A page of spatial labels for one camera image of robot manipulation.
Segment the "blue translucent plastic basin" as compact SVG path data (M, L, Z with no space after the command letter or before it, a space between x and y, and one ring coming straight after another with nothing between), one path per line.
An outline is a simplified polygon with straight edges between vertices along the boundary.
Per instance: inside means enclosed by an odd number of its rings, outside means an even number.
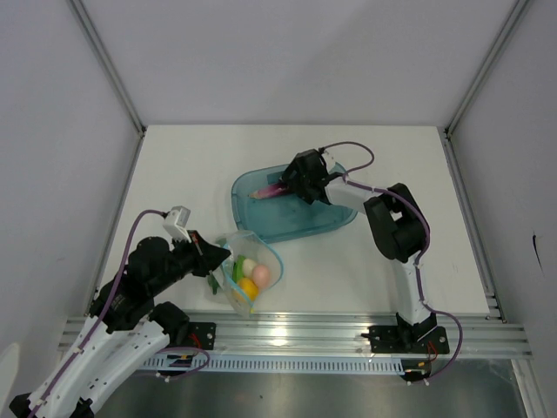
M256 233L266 243L329 233L351 223L357 213L322 202L306 204L293 194L253 199L250 194L279 181L285 165L275 165L240 175L231 189L232 215L239 230Z

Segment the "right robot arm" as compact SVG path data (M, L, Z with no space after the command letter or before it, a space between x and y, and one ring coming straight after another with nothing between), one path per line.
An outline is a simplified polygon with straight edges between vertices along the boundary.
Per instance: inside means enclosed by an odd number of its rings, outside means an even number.
M434 317L426 307L421 278L430 227L406 185L381 188L357 182L348 172L331 172L324 153L324 149L298 153L281 181L307 204L319 201L366 216L375 246L395 265L397 342L407 351L417 351L427 344Z

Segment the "purple eggplant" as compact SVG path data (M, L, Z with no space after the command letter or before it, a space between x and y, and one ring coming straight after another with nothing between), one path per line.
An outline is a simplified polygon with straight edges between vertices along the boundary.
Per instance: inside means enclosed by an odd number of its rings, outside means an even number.
M251 199L273 199L291 192L288 185L282 182L268 185L249 194Z

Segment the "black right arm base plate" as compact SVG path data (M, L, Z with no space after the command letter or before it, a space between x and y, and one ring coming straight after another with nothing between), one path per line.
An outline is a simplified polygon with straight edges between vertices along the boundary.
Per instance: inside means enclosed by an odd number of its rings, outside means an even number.
M446 330L434 327L422 336L411 336L397 326L371 326L360 335L369 341L373 354L449 354Z

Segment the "pink egg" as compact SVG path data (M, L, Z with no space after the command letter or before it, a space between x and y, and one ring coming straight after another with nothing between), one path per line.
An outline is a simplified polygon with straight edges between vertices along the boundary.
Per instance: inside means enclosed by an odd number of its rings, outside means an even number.
M257 265L252 272L252 280L259 289L265 289L271 283L271 271L265 265Z

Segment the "white egg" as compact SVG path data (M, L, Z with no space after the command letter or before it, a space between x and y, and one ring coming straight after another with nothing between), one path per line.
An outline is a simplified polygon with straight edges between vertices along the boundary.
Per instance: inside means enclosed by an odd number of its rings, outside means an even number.
M244 259L242 262L242 273L245 277L251 278L253 269L258 265L255 260Z

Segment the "dark green chili pepper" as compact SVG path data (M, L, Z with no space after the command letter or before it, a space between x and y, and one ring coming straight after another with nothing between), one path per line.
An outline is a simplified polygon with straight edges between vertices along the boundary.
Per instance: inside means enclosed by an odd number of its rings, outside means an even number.
M211 290L211 294L212 295L217 295L218 294L218 290L221 288L221 286L219 285L218 281L216 280L216 278L214 277L213 274L210 274L207 278L207 285Z

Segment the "green bell pepper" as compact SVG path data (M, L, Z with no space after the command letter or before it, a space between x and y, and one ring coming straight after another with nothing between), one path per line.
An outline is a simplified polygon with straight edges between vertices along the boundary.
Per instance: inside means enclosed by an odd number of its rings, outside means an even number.
M239 255L234 262L234 266L232 269L232 280L238 284L238 282L245 277L243 271L243 264L245 261L245 256Z

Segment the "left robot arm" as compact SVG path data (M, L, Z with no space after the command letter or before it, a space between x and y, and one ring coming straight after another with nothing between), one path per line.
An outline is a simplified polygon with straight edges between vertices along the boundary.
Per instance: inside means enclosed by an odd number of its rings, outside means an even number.
M86 321L57 368L34 392L10 402L16 417L92 417L110 395L153 355L205 361L211 323L193 323L171 302L155 297L187 275L204 278L229 250L190 231L183 240L142 239L91 304Z

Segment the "orange fruit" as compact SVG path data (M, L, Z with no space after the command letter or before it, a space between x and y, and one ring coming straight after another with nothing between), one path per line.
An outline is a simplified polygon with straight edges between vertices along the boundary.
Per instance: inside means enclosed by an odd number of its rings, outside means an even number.
M257 299L259 289L252 279L243 277L238 281L238 286L250 301Z

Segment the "clear zip top bag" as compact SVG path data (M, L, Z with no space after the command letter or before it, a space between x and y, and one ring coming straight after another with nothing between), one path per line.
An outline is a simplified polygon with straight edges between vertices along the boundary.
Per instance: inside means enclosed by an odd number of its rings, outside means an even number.
M216 245L230 254L207 278L209 290L227 301L237 314L248 318L254 313L258 297L282 279L282 259L252 231L221 235Z

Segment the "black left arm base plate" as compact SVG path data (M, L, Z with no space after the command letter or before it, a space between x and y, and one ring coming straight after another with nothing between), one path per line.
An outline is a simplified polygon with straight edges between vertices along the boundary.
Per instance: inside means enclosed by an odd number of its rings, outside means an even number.
M197 347L212 350L216 340L217 325L214 322L189 322L178 328L173 347Z

